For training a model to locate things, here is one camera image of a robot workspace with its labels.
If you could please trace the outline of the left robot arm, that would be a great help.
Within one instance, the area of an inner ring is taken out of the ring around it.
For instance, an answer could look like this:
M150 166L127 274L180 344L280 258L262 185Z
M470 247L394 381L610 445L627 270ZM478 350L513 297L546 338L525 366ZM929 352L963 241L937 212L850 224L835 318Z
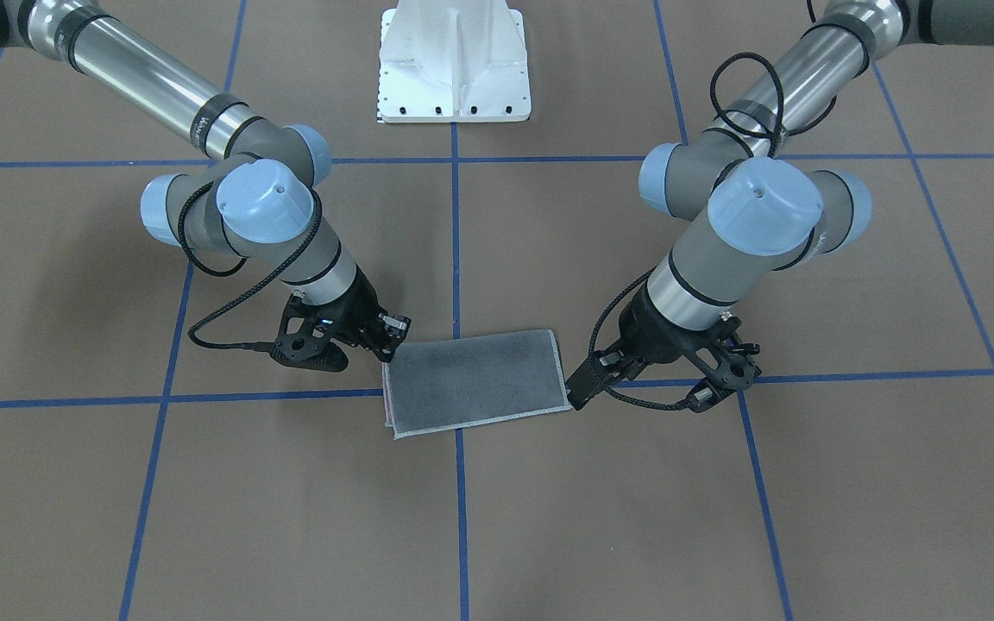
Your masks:
M760 349L742 341L733 307L766 274L856 240L873 207L859 177L801 172L778 154L823 122L853 79L911 44L994 47L994 1L829 1L777 62L749 54L764 74L735 101L719 101L714 72L714 121L688 145L655 147L640 167L640 197L687 228L613 300L619 337L604 349L590 337L565 382L572 408L679 359L701 371L698 385L675 404L638 406L703 412L753 385Z

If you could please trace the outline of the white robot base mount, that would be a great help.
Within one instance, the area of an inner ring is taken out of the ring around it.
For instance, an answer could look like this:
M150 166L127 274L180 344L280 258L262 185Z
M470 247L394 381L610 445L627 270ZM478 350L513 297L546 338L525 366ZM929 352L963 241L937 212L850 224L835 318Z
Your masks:
M380 25L379 122L532 116L525 20L505 1L399 1Z

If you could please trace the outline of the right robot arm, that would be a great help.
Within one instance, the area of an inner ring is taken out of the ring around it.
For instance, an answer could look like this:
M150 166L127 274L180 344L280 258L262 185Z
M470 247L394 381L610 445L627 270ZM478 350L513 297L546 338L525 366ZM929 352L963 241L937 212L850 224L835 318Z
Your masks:
M289 368L332 373L347 368L347 348L392 361L411 321L380 304L328 223L317 185L334 158L318 131L277 126L96 1L0 1L0 50L8 47L28 48L90 76L212 162L205 172L149 182L141 196L143 228L212 278L228 278L249 260L271 271L191 325L194 345L259 351ZM289 296L271 341L201 336L209 323L275 282Z

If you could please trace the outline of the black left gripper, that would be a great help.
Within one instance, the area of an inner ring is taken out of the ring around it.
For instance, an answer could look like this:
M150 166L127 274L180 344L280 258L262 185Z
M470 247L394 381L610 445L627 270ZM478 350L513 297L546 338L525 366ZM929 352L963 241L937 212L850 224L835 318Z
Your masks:
M734 393L745 392L760 377L753 357L757 343L742 342L740 318L715 318L709 329L682 329L652 306L650 295L638 293L620 312L619 337L604 349L596 347L607 316L619 305L612 300L590 334L588 356L565 382L567 398L580 410L597 394L607 393L624 404L656 411L706 412ZM701 373L701 381L674 404L659 404L616 392L622 381L636 379L647 367L686 359Z

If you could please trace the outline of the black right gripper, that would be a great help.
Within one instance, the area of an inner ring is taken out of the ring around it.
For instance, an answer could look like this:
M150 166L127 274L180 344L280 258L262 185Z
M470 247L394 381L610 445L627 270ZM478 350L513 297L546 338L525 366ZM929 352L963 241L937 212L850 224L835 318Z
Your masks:
M338 373L348 366L343 351L348 346L389 363L410 328L411 318L387 313L367 276L358 271L355 282L330 303L311 305L292 295L281 314L271 358L291 368Z

